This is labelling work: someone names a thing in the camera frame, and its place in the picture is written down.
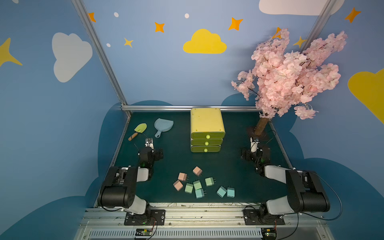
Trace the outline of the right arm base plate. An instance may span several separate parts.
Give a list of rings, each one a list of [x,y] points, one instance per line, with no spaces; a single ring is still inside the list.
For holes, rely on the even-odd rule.
[[[243,209],[243,218],[247,226],[259,226],[259,225],[285,225],[283,216],[270,215],[268,212],[260,211],[259,209],[245,208]]]

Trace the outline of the pink plug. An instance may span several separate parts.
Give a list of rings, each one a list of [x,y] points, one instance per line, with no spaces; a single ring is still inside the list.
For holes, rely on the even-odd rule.
[[[180,172],[178,175],[178,180],[181,182],[185,182],[189,179],[188,175],[186,173]]]
[[[196,176],[200,176],[200,175],[202,175],[203,170],[202,170],[200,167],[196,166],[196,167],[193,169],[193,173],[194,173]]]
[[[180,191],[184,185],[180,180],[177,180],[176,182],[173,183],[173,186],[177,191]]]

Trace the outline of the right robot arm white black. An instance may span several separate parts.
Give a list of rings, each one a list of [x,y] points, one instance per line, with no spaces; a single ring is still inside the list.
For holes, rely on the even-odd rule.
[[[287,187],[286,196],[268,200],[260,206],[260,217],[330,210],[329,198],[316,172],[272,165],[270,152],[268,146],[260,148],[257,142],[251,143],[250,149],[241,149],[241,158],[253,162],[256,173]]]

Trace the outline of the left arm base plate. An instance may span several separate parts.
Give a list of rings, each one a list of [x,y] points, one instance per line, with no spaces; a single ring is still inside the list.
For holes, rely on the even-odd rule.
[[[163,226],[165,224],[166,210],[150,209],[143,215],[127,213],[124,225],[125,226]]]

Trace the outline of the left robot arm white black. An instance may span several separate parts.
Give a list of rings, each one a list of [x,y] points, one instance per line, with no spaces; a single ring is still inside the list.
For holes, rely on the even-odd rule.
[[[98,195],[98,205],[108,212],[123,210],[132,215],[150,217],[147,201],[136,195],[137,183],[151,180],[154,164],[164,158],[162,149],[142,148],[134,166],[110,167]]]

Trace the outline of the yellow-green drawer cabinet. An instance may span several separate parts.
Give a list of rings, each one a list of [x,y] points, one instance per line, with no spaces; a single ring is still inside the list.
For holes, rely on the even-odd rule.
[[[219,108],[194,108],[191,110],[192,132],[226,132]]]

